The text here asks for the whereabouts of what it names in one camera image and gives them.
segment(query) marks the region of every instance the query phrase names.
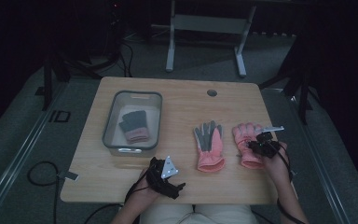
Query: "person's right hand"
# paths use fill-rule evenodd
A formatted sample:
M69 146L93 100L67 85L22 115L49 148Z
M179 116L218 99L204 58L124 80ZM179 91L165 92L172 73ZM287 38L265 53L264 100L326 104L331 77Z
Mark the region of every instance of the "person's right hand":
M286 162L289 163L286 151L283 149L283 147L287 148L287 145L283 142L280 142L280 144L282 147L280 148L279 153L281 153ZM263 157L262 160L269 177L272 179L276 187L290 184L289 171L278 153L271 159Z

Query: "table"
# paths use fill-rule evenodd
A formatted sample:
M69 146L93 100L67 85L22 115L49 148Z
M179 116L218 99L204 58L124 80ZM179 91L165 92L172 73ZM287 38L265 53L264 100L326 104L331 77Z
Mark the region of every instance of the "table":
M186 185L176 200L159 197L157 203L276 203L276 189L267 173L240 165L231 133L241 122L271 126L257 85L129 77L102 79L69 169L79 178L65 180L62 200L122 203L141 170L148 167L151 158L112 156L103 145L103 130L113 97L122 90L158 91L163 97L156 158L171 156L179 174L170 178L170 183ZM208 90L217 91L217 95L209 96ZM198 153L193 130L212 119L223 125L226 167L206 174L196 168Z

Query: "person's lap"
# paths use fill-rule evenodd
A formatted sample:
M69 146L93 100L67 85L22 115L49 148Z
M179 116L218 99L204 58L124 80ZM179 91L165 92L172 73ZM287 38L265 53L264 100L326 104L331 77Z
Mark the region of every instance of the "person's lap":
M257 223L245 204L154 204L141 214L140 224Z

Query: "black cable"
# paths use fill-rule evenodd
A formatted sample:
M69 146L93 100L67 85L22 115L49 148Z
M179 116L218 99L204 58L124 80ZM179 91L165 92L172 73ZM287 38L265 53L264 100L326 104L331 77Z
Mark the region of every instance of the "black cable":
M37 182L33 181L33 179L31 178L31 173L34 170L34 168L36 168L38 165L41 165L41 164L49 164L54 167L54 170L56 172L56 180L55 181L49 182L49 183L37 183ZM46 187L46 186L51 186L51 185L56 186L55 197L54 197L54 210L53 210L54 224L56 224L57 223L57 199L58 199L58 192L59 192L59 186L60 186L60 178L58 177L57 166L51 161L40 161L37 164L35 164L33 167L31 167L31 169L28 171L27 178L31 184L39 186L39 187Z
M278 156L282 159L282 161L284 162L284 164L286 165L287 171L289 172L289 179L290 181L292 181L293 178L293 173L292 170L290 168L290 159L289 159L289 155L287 154L287 150L285 147L283 147L281 144L279 144L279 146L281 148L283 148L284 152L286 153L287 156L287 161L284 159L283 155L279 152L279 148L274 147L270 142L267 142L272 148L274 148L278 154ZM283 208L283 206L281 205L279 199L277 200L277 205L279 210L282 212L282 214L284 216L286 216L287 218L289 218L291 221L295 222L296 224L305 224L304 222L298 220L297 218L291 216L288 212L286 212L286 210Z
M49 164L51 165L54 170L55 170L55 175L56 175L56 180L55 181L52 181L52 182L48 182L48 183L38 183L36 181L34 181L32 179L32 172L33 170L39 166L39 165L42 165L42 164ZM54 224L57 223L57 201L58 201L58 196L59 196L59 190L60 190L60 177L59 177L59 170L58 170L58 167L56 164L54 164L53 162L51 161L40 161L38 162L37 164L35 164L33 167L31 167L31 169L28 171L27 173L27 178L28 178L28 181L35 185L35 186L39 186L39 187L46 187L46 186L52 186L52 185L55 185L56 189L55 189L55 197L54 197L54 210L53 210L53 217L54 217ZM119 207L122 207L121 204L119 203L110 203L110 204L107 204L107 205L104 205L100 208L98 208L97 210L95 210L91 215L89 215L89 217L86 219L86 221L84 222L85 224L87 224L90 219L95 215L97 214L98 212L100 212L101 210L103 210L104 208L107 208L107 207L111 207L111 206L119 206Z
M133 50L132 50L132 47L131 47L130 45L126 44L125 42L123 42L122 44L123 44L124 46L126 46L126 47L130 50L130 52L131 52L128 69L129 69L129 75L130 75L130 77L132 77L132 73L131 73L131 63L132 63Z
M122 53L120 53L120 60L123 63L124 77L126 77L127 76L127 65L126 65L126 61L124 60Z
M147 187L142 188L142 189L135 189L136 186L138 186L139 182L141 182L141 180L142 180L143 178L145 178L145 176L146 176L147 172L149 172L149 170L150 170L150 167L147 168L147 170L145 171L145 173L144 173L141 177L139 177L139 179L131 186L131 188L130 188L129 191L127 192L126 199L124 200L124 203L127 202L127 200L130 198L130 196L133 194L133 192L136 192L136 191L139 191L139 190L142 190L142 189L148 189L148 188L149 188L149 186L147 186ZM138 216L138 217L132 222L132 224L139 224L140 218L141 218L141 216Z
M289 159L289 155L287 154L287 150L286 148L284 148L281 144L279 144L279 146L281 148L283 148L284 152L286 153L286 156L287 156L287 161L284 159L283 155L281 154L281 152L279 152L279 149L276 148L275 146L273 146L269 141L267 141L267 144L269 144L270 147L272 147L273 149L275 149L275 151L277 152L278 156L282 159L284 165L286 166L287 168L287 171L288 171L288 174L289 174L289 179L290 181L292 181L293 179L293 173L292 173L292 170L290 168L290 159Z
M87 217L87 219L84 222L84 224L87 224L90 221L90 219L92 217L94 217L94 215L97 214L98 212L102 211L103 209L105 209L107 207L114 207L114 206L122 207L123 205L121 205L119 203L110 203L110 204L104 205L104 206L98 208L97 210L95 210L91 215L89 215L89 217Z

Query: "glove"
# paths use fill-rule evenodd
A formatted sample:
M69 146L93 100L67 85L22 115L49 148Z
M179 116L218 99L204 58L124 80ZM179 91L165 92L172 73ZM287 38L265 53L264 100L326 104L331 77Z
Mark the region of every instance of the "glove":
M199 152L197 169L208 173L221 170L226 163L222 157L222 126L216 126L212 120L210 123L201 124L201 129L195 128L194 134Z
M134 111L123 115L123 121L118 125L124 132L128 144L147 142L149 140L146 112L144 110Z
M250 141L257 141L256 136L261 133L262 126L249 122L246 124L239 124L237 127L232 129L235 143L241 153L241 165L250 169L262 169L264 168L261 156L255 154L249 147Z

